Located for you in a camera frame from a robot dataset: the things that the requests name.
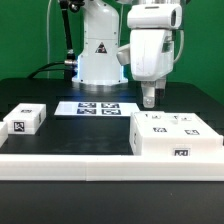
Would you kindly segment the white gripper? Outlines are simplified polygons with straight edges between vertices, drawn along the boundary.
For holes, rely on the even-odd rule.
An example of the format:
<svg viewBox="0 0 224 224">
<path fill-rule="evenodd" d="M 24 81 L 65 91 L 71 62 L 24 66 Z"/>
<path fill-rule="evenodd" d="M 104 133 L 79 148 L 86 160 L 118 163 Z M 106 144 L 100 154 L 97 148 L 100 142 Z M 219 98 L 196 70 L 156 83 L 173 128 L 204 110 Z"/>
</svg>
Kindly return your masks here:
<svg viewBox="0 0 224 224">
<path fill-rule="evenodd" d="M 132 76 L 142 82 L 143 105 L 153 108 L 165 96 L 166 79 L 173 70 L 174 40 L 172 31 L 182 23 L 182 7 L 171 4 L 134 5 L 128 13 L 130 64 Z"/>
</svg>

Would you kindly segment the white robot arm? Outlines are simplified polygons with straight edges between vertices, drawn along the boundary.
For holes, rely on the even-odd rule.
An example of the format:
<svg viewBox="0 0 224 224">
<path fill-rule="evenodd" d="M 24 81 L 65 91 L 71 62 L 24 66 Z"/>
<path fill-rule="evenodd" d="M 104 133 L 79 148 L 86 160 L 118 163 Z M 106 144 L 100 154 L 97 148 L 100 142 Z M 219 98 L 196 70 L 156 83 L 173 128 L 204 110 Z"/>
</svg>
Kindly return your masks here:
<svg viewBox="0 0 224 224">
<path fill-rule="evenodd" d="M 141 83 L 143 105 L 155 106 L 156 92 L 180 55 L 174 52 L 174 32 L 183 30 L 186 0 L 116 0 L 129 4 L 130 42 L 119 44 L 121 25 L 117 11 L 103 0 L 84 0 L 84 49 L 73 79 L 96 89 L 125 83 L 122 67 L 131 66 Z"/>
</svg>

